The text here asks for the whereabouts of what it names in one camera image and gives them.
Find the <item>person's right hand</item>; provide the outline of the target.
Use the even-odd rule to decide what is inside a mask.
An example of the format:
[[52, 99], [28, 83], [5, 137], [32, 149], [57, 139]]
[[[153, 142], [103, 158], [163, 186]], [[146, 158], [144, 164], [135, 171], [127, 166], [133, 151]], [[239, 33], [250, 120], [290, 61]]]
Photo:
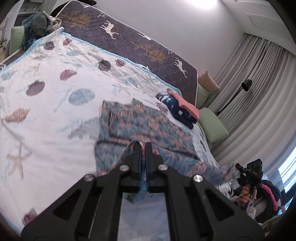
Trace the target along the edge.
[[250, 185], [245, 185], [243, 187], [241, 193], [239, 194], [239, 196], [237, 198], [238, 205], [242, 206], [247, 203], [249, 203], [250, 205], [253, 204], [253, 202], [256, 199], [257, 189], [254, 188], [252, 194], [249, 193], [249, 190], [250, 190]]

